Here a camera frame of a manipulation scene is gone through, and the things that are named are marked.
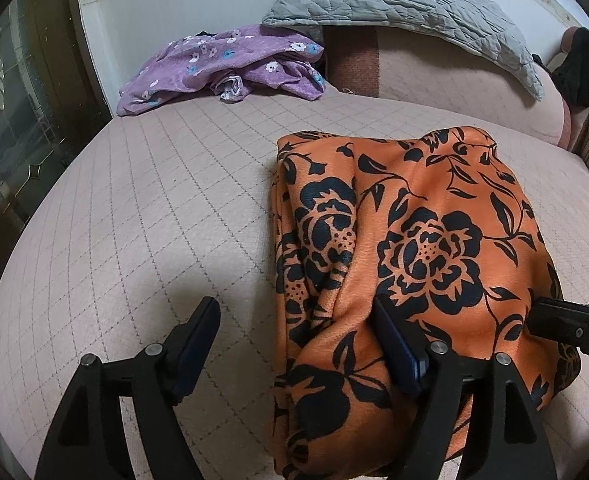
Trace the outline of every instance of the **metal screw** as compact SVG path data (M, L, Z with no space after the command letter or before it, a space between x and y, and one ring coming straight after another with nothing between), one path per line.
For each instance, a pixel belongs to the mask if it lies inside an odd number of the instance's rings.
M152 343L151 345L146 346L145 352L149 356L159 355L163 351L163 345L160 343Z
M96 360L97 356L94 354L85 354L83 357L81 357L81 365L86 367L92 366Z
M510 356L508 354L504 354L503 352L499 352L497 354L497 363L503 366L508 366L512 362Z
M430 349L439 355L443 355L448 351L448 346L443 341L432 341L430 343Z

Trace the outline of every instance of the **black flower print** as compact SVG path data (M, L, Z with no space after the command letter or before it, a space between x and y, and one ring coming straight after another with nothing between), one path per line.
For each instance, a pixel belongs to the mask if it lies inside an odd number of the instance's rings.
M474 260L482 237L481 229L462 211L440 219L434 211L418 207L377 247L377 294L406 317L425 312L430 303L452 315L475 306L484 294Z
M576 347L559 343L559 355L561 358L554 375L554 395L570 386L581 371L581 358Z
M299 137L300 139L304 139L304 140L318 140L318 139L328 139L330 137L338 137L335 134L329 134L327 132L317 132L314 130L303 130L300 132L296 132L293 135Z
M282 236L275 248L276 254L276 292L286 291L286 282L296 282L303 278L303 265L299 251L299 236L296 232Z
M543 396L548 393L549 383L543 383L543 378L541 374L538 375L534 384L532 385L532 391L530 392L530 397L532 398L532 403L534 407L538 410L539 406L543 403Z
M329 435L346 422L352 401L367 402L382 410L391 409L392 401L386 386L369 370L383 361L383 356L359 367L354 348L357 331L346 334L332 354L334 370L324 370L310 364L300 364L288 373L290 388L303 386L305 392L296 402L297 423L307 441Z
M428 145L430 153L434 153L434 150L436 150L439 145L445 144L448 141L449 135L450 130L446 128L444 130L435 130L434 132L425 134L420 140Z
M341 286L356 243L356 195L342 180L329 176L303 186L294 218L302 241L301 256L311 288Z
M294 299L286 301L288 337L301 348L332 323L332 316L318 300L319 298L311 296L303 302Z
M561 282L559 275L553 265L548 264L548 273L551 284L549 286L549 296L555 300L563 299L563 292L561 291Z

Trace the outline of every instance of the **quilted bedspread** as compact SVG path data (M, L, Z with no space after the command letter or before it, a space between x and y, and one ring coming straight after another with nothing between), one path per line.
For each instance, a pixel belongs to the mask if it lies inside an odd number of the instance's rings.
M576 155L514 130L330 86L315 102L256 93L226 105L203 95L111 121L47 195L0 283L0 431L28 474L81 355L133 356L214 296L222 326L178 420L207 480L276 478L266 427L276 140L300 130L405 139L468 124L492 134L529 197L565 297L589 302L589 172ZM561 479L589 455L582 361L544 414ZM149 479L132 405L123 411L137 478Z

